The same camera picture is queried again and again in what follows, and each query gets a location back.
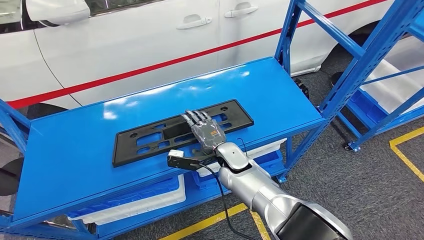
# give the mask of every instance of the car tire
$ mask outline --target car tire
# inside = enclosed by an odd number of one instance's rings
[[[26,117],[30,120],[66,111],[66,108],[46,103],[37,103],[28,107]]]

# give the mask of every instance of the black cable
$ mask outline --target black cable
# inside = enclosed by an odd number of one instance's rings
[[[220,180],[218,179],[217,175],[215,175],[215,172],[214,172],[212,169],[210,169],[208,166],[203,165],[203,164],[201,164],[201,163],[199,163],[199,166],[202,166],[202,167],[204,167],[205,169],[209,170],[209,172],[210,172],[210,173],[212,173],[212,175],[213,175],[213,176],[215,177],[215,179],[216,179],[216,182],[218,183],[219,190],[221,191],[222,204],[224,205],[225,218],[226,218],[226,222],[228,223],[228,227],[229,227],[229,229],[230,229],[233,233],[235,233],[235,234],[239,235],[239,236],[240,236],[240,237],[242,237],[242,238],[249,239],[249,240],[255,240],[254,238],[252,238],[252,237],[250,237],[250,236],[247,236],[247,235],[244,235],[243,233],[238,232],[237,230],[235,230],[235,229],[233,228],[233,226],[231,225],[231,222],[230,222],[230,217],[228,216],[227,204],[226,204],[226,202],[225,202],[223,186],[221,185]]]
[[[248,156],[248,151],[246,151],[246,144],[245,144],[245,141],[243,141],[243,139],[241,138],[241,137],[239,137],[239,138],[237,138],[237,140],[241,140],[241,143],[243,143],[243,147],[244,147],[244,153],[246,153],[246,157],[249,157]]]

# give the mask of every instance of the blue shelf top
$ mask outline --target blue shelf top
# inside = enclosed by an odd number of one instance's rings
[[[424,41],[424,10],[416,17],[414,23],[409,27],[408,32],[419,40]]]
[[[227,140],[242,138],[247,150],[325,121],[273,57],[42,117],[30,126],[12,224],[74,211],[184,173],[167,166],[167,153],[113,168],[116,133],[231,99],[254,125],[229,133]],[[197,146],[182,150],[189,156]]]

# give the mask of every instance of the red stripe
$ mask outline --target red stripe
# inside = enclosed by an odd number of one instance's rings
[[[349,12],[353,12],[355,10],[366,8],[368,6],[378,4],[378,3],[381,3],[381,2],[384,2],[384,1],[387,1],[387,0],[364,1],[364,2],[358,3],[356,5],[352,5],[352,6],[337,10],[337,11],[330,12],[328,14],[325,14],[325,16],[327,18],[333,18],[333,17],[339,16],[339,15],[343,15],[343,14],[346,14],[346,13],[349,13]],[[314,22],[315,21],[312,20],[312,19],[302,21],[302,22],[299,22],[297,24],[297,27],[298,28],[303,27],[303,26],[306,26],[306,25],[309,25],[309,24],[313,24]],[[190,60],[190,59],[195,59],[195,58],[198,58],[198,57],[201,57],[201,56],[204,56],[204,55],[208,55],[208,54],[215,53],[215,52],[218,52],[218,51],[221,51],[221,50],[236,47],[236,46],[239,46],[239,45],[242,45],[242,44],[246,44],[246,43],[249,43],[249,42],[252,42],[252,41],[255,41],[255,40],[263,39],[263,38],[266,38],[266,37],[269,37],[269,36],[272,36],[272,35],[276,35],[276,34],[279,34],[279,33],[281,33],[281,28],[273,30],[273,31],[265,32],[265,33],[262,33],[262,34],[259,34],[259,35],[256,35],[256,36],[248,37],[248,38],[245,38],[245,39],[242,39],[242,40],[238,40],[238,41],[235,41],[235,42],[231,42],[231,43],[228,43],[228,44],[225,44],[225,45],[222,45],[222,46],[214,47],[214,48],[211,48],[211,49],[208,49],[208,50],[205,50],[205,51],[197,52],[197,53],[194,53],[194,54],[191,54],[191,55],[187,55],[187,56],[175,58],[175,59],[172,59],[172,60],[169,60],[169,61],[164,61],[164,62],[157,63],[157,64],[154,64],[154,65],[150,65],[150,66],[147,66],[147,67],[143,67],[143,68],[140,68],[140,69],[132,70],[132,71],[129,71],[129,72],[124,72],[124,73],[121,73],[121,74],[118,74],[118,75],[108,76],[108,77],[105,77],[105,78],[101,78],[101,79],[98,79],[98,80],[78,84],[78,85],[75,85],[75,86],[66,87],[66,88],[63,88],[63,89],[58,89],[58,90],[49,91],[49,92],[34,95],[34,96],[25,97],[25,98],[18,99],[18,100],[8,101],[7,103],[9,103],[9,105],[12,106],[15,109],[26,107],[26,106],[41,103],[41,102],[44,102],[44,101],[47,101],[47,100],[50,100],[50,99],[55,99],[55,98],[58,98],[58,97],[61,97],[61,96],[64,96],[64,95],[73,94],[73,93],[76,93],[76,92],[79,92],[79,91],[82,91],[82,90],[98,87],[98,86],[108,84],[108,83],[112,83],[112,82],[115,82],[115,81],[118,81],[118,80],[121,80],[121,79],[126,79],[126,78],[129,78],[129,77],[135,76],[135,75],[139,75],[139,74],[150,72],[150,71],[153,71],[153,70],[156,70],[156,69],[164,68],[164,67],[167,67],[169,65],[181,63],[181,62],[184,62],[184,61],[187,61],[187,60]]]

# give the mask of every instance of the car side mirror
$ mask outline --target car side mirror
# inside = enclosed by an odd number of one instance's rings
[[[26,0],[29,18],[64,25],[88,19],[90,8],[84,0]]]

